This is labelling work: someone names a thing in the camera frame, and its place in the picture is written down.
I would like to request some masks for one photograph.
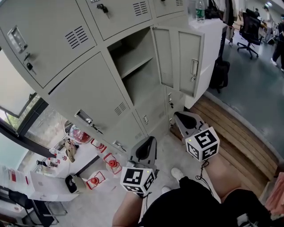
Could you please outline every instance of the concrete floor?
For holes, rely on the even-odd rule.
[[[195,179],[200,174],[201,164],[186,152],[186,148],[181,142],[171,134],[165,135],[158,141],[158,159],[156,166],[160,170],[157,179],[150,187],[152,194],[148,198],[148,206],[152,204],[160,195],[163,186],[167,185],[172,189],[178,188],[178,183],[171,176],[172,167],[180,168],[190,179]],[[98,169],[105,169],[105,163],[99,159],[89,167],[81,177],[88,177]],[[213,187],[208,179],[206,171],[203,177]],[[58,227],[107,227],[111,226],[113,215],[121,204],[125,189],[116,180],[117,187],[109,192],[102,193],[94,191],[91,194],[81,194],[73,201],[63,203],[68,214],[60,217]]]
[[[280,58],[277,67],[272,65],[275,46],[261,44],[254,48],[259,58],[253,54],[250,60],[248,51],[237,52],[237,42],[247,44],[238,31],[233,46],[226,41],[224,48],[223,60],[231,64],[228,86],[221,94],[210,88],[208,91],[246,119],[284,158],[284,74]]]

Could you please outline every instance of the black shorts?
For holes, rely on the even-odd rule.
[[[258,227],[269,227],[270,214],[252,191],[237,189],[220,204],[200,183],[184,177],[180,188],[156,199],[139,226],[145,227],[237,227],[237,218],[247,214]]]

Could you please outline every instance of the locker compartment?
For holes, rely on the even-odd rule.
[[[157,17],[184,10],[183,0],[154,0]]]
[[[104,40],[152,19],[148,0],[87,1]]]
[[[184,94],[180,91],[176,91],[170,87],[166,87],[166,97],[167,97],[167,111],[168,113],[175,109],[178,102],[182,99]]]
[[[75,0],[5,1],[0,6],[0,27],[42,87],[96,45]]]
[[[133,105],[139,106],[160,86],[151,30],[131,34],[108,50]]]
[[[131,112],[103,136],[105,141],[127,155],[132,147],[144,138],[145,136]]]
[[[70,121],[71,117],[75,118],[81,126],[89,128],[91,126],[87,121],[92,121],[103,134],[111,130],[129,110],[101,53],[63,80],[51,93],[50,99],[59,112],[62,110],[62,113],[70,116]]]
[[[162,26],[152,30],[161,83],[194,97],[201,70],[202,34]]]
[[[163,87],[156,88],[136,110],[147,133],[151,132],[166,115]]]

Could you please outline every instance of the office chair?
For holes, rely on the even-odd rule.
[[[260,27],[260,20],[256,18],[256,14],[251,10],[247,9],[246,12],[243,12],[244,25],[241,27],[240,35],[248,41],[248,45],[237,43],[237,45],[242,45],[239,49],[246,49],[250,53],[250,59],[252,59],[252,52],[256,54],[258,58],[258,53],[256,53],[251,47],[251,44],[260,45],[261,39],[258,39],[258,29]]]
[[[60,204],[62,205],[65,213],[62,215],[54,215],[51,212],[50,208],[45,204],[44,201],[31,200],[25,194],[22,194],[20,192],[14,192],[12,190],[9,190],[8,196],[10,200],[19,204],[25,209],[28,218],[33,224],[32,226],[39,225],[39,226],[49,227],[51,225],[57,225],[58,220],[56,219],[56,216],[64,216],[67,214],[67,211],[65,210],[62,203]],[[32,208],[41,223],[35,223],[32,220],[30,213],[28,212],[28,210]]]

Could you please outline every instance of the white shoe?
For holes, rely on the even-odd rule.
[[[272,58],[270,60],[271,60],[273,65],[277,66],[277,63]]]
[[[185,177],[185,175],[183,175],[183,173],[178,168],[172,168],[171,173],[178,182],[181,178]]]
[[[167,193],[167,192],[169,192],[169,191],[171,191],[171,189],[170,189],[169,187],[167,187],[167,186],[164,186],[164,187],[162,188],[162,194],[165,194],[165,193]]]

